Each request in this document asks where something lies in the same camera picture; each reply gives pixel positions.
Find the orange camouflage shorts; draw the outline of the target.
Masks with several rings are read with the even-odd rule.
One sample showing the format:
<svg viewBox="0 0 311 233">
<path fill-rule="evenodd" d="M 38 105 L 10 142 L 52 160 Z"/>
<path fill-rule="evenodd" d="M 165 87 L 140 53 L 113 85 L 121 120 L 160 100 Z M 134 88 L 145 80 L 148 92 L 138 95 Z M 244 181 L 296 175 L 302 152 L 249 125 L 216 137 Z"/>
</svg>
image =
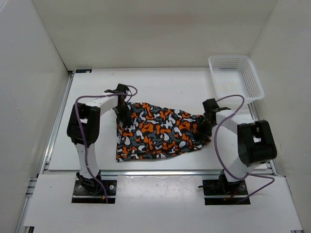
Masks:
<svg viewBox="0 0 311 233">
<path fill-rule="evenodd" d="M 117 121 L 117 162 L 169 159 L 211 142 L 210 133 L 199 132 L 203 115 L 146 102 L 131 102 L 128 108 L 131 124 Z"/>
</svg>

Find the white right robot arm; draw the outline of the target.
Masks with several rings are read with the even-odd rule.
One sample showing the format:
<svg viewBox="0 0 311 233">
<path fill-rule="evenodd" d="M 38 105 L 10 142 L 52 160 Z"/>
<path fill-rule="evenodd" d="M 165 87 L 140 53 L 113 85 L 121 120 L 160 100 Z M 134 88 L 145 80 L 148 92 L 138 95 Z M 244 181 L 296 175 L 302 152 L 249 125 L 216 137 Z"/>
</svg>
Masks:
<svg viewBox="0 0 311 233">
<path fill-rule="evenodd" d="M 273 134 L 266 120 L 246 119 L 237 114 L 239 110 L 220 107 L 216 99 L 204 101 L 203 108 L 204 114 L 199 120 L 195 138 L 214 137 L 215 152 L 223 167 L 218 188 L 229 194 L 236 188 L 235 182 L 245 180 L 254 168 L 276 158 Z M 237 136 L 238 157 L 229 166 L 225 166 L 217 145 L 217 135 L 222 126 Z"/>
</svg>

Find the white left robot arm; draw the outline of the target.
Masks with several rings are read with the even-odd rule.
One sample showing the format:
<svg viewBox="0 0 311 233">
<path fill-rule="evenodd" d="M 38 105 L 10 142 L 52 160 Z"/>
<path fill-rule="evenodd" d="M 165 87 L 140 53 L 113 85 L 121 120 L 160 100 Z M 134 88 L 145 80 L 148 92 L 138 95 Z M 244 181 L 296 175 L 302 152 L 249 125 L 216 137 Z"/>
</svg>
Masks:
<svg viewBox="0 0 311 233">
<path fill-rule="evenodd" d="M 101 116 L 114 110 L 124 126 L 131 124 L 130 110 L 125 101 L 132 97 L 131 86 L 118 84 L 114 90 L 106 90 L 99 96 L 80 96 L 76 99 L 67 126 L 67 136 L 78 153 L 80 171 L 78 180 L 91 194 L 101 191 L 100 169 L 96 161 L 95 142 L 100 133 Z"/>
</svg>

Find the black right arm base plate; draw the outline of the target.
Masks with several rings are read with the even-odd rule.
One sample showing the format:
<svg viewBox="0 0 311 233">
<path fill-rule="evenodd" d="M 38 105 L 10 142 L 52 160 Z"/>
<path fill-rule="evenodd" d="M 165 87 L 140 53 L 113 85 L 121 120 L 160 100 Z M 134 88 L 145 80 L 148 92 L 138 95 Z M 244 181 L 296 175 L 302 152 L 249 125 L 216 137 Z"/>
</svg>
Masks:
<svg viewBox="0 0 311 233">
<path fill-rule="evenodd" d="M 205 205 L 250 205 L 245 181 L 223 183 L 220 180 L 202 180 Z"/>
</svg>

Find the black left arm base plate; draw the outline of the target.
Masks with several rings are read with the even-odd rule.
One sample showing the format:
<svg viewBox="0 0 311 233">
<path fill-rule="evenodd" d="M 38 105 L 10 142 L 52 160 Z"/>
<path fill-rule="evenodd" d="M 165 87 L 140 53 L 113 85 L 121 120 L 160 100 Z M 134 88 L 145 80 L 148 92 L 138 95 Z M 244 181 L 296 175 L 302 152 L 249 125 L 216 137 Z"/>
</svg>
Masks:
<svg viewBox="0 0 311 233">
<path fill-rule="evenodd" d="M 76 180 L 71 202 L 84 204 L 114 204 L 116 201 L 117 180 L 102 180 L 102 184 L 105 187 L 107 197 L 104 195 L 104 191 L 100 185 L 98 185 L 94 191 L 91 191 L 86 186 L 83 186 L 79 180 Z"/>
</svg>

